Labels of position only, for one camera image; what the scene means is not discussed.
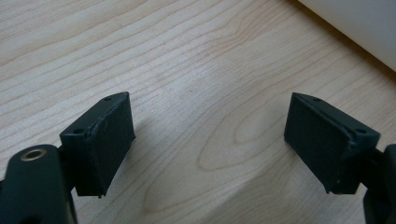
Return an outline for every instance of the white object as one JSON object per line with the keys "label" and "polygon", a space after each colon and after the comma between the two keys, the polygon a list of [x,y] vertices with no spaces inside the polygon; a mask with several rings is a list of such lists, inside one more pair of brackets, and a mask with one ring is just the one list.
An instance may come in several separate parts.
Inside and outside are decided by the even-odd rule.
{"label": "white object", "polygon": [[300,0],[396,71],[396,0]]}

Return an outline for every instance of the wooden surface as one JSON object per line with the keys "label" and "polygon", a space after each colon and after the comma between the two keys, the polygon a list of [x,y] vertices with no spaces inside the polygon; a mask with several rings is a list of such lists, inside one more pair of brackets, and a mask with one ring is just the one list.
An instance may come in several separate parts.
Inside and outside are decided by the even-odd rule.
{"label": "wooden surface", "polygon": [[293,91],[396,141],[395,72],[294,1],[0,2],[0,176],[120,91],[137,138],[83,224],[364,223],[285,144]]}

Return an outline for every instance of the wood grain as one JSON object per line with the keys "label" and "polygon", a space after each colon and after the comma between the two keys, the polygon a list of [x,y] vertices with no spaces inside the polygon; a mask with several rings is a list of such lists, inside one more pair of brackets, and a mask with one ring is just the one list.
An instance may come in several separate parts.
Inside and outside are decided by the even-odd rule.
{"label": "wood grain", "polygon": [[363,223],[283,131],[293,91],[396,139],[396,76],[287,0],[0,2],[0,175],[25,147],[128,91],[136,140],[80,223]]}

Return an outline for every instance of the wood grain pattern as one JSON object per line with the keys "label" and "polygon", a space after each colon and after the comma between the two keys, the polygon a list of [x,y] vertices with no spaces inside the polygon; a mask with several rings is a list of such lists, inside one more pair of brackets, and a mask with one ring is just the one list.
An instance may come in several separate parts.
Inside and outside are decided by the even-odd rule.
{"label": "wood grain pattern", "polygon": [[285,144],[293,91],[396,139],[395,72],[294,1],[4,0],[0,52],[0,175],[131,93],[137,138],[80,223],[363,223],[364,187],[325,194]]}

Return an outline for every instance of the black plastic part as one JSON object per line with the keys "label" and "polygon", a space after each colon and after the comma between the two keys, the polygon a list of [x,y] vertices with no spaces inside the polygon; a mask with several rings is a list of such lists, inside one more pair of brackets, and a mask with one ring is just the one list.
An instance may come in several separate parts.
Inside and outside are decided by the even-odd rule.
{"label": "black plastic part", "polygon": [[60,136],[78,195],[106,195],[135,138],[129,93],[102,99]]}
{"label": "black plastic part", "polygon": [[77,223],[56,147],[29,147],[11,158],[1,192],[0,223]]}
{"label": "black plastic part", "polygon": [[365,155],[375,150],[379,133],[326,102],[293,93],[285,140],[327,192],[353,194]]}

